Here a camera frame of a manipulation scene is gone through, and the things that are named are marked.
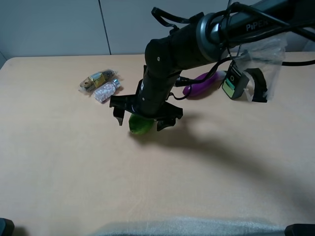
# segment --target beige table surface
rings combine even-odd
[[[315,53],[287,53],[287,61]],[[219,89],[175,101],[175,127],[135,138],[77,91],[106,68],[135,92],[143,55],[10,59],[0,70],[0,217],[31,236],[174,216],[315,223],[315,66],[283,67],[267,104]],[[210,66],[183,73],[194,78]],[[174,89],[180,96],[181,90]]]

